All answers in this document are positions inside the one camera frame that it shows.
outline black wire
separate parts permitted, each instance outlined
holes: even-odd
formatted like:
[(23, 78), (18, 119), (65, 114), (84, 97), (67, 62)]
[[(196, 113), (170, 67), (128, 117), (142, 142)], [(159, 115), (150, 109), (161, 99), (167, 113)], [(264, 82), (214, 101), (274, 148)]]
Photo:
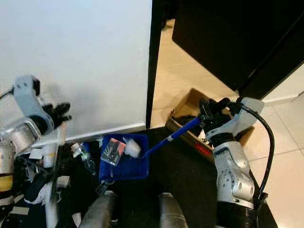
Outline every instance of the black wire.
[(267, 161), (267, 166), (266, 166), (265, 174), (264, 174), (264, 177), (263, 177), (263, 181), (261, 183), (260, 190), (259, 190), (259, 193), (258, 193), (258, 199), (260, 200), (261, 195), (263, 193), (263, 190), (264, 190), (264, 188), (266, 186), (268, 177), (269, 177), (270, 168), (271, 168), (271, 164), (272, 164), (272, 159), (273, 159), (274, 153), (275, 153), (275, 138), (274, 138), (274, 134), (272, 133), (272, 130), (271, 130), (270, 126), (267, 124), (267, 122), (256, 111), (253, 111), (251, 108), (246, 107), (242, 103), (231, 102), (230, 104), (231, 105), (236, 105), (236, 106), (240, 107), (241, 109), (245, 110), (246, 112), (252, 114), (266, 128), (267, 133), (269, 135), (269, 140), (270, 140), (269, 156), (268, 156), (268, 161)]
[(13, 94), (14, 93), (14, 88), (12, 88), (11, 90), (9, 91), (6, 91), (5, 93), (3, 93), (1, 96), (0, 96), (0, 100), (2, 98), (4, 98), (5, 96), (9, 95), (9, 94)]

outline gray metal cylinder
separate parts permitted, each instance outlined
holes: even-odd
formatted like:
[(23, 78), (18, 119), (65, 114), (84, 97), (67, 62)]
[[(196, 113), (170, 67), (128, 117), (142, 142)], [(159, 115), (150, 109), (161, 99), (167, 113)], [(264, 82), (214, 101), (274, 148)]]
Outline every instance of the gray metal cylinder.
[(110, 228), (115, 198), (114, 192), (105, 191), (89, 207), (79, 228)]
[(159, 195), (161, 207), (160, 228), (188, 228), (178, 202), (170, 193)]

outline blue bin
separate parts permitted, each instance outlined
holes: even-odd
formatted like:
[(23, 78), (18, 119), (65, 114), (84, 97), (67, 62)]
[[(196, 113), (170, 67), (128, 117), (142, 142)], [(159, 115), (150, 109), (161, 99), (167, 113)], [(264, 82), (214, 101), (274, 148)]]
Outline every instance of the blue bin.
[(124, 142), (123, 137), (132, 138), (141, 147), (142, 151), (139, 158), (132, 158), (129, 155), (122, 154), (117, 166), (113, 166), (103, 160), (100, 160), (99, 181), (119, 181), (144, 179), (149, 175), (150, 157), (142, 157), (149, 150), (148, 137), (143, 134), (109, 134), (103, 139), (101, 154), (111, 138)]

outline cardboard box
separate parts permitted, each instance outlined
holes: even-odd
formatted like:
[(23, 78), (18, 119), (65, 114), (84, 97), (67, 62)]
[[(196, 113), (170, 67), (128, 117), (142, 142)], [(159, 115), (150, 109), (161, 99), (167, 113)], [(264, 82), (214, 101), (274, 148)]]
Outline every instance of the cardboard box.
[[(209, 97), (207, 97), (200, 91), (192, 88), (169, 114), (166, 122), (166, 127), (174, 132), (181, 128), (181, 125), (177, 121), (175, 121), (173, 117), (180, 117), (185, 115), (197, 116), (200, 112), (199, 102), (202, 98), (209, 100)], [(228, 109), (223, 110), (223, 112), (229, 114)], [(238, 134), (238, 136), (236, 137), (236, 139), (238, 139), (242, 146), (244, 146), (250, 138), (253, 129), (254, 127), (250, 127), (242, 133)], [(208, 161), (214, 163), (212, 148), (209, 145), (205, 144), (198, 137), (196, 137), (193, 133), (188, 131), (181, 136), (181, 139), (193, 148), (195, 148)]]

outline tile floor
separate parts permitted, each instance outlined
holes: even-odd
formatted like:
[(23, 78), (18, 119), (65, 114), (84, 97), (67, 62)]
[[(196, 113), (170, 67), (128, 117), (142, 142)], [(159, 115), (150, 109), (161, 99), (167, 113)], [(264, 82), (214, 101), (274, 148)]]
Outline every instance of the tile floor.
[[(155, 82), (152, 127), (164, 126), (166, 117), (191, 87), (216, 100), (237, 94), (192, 59), (171, 39), (174, 20), (161, 34)], [(304, 227), (304, 95), (294, 101), (265, 107), (261, 115), (275, 136), (275, 156), (265, 191), (267, 202), (279, 228)], [(266, 130), (260, 123), (250, 137), (245, 153), (260, 184), (269, 149)]]

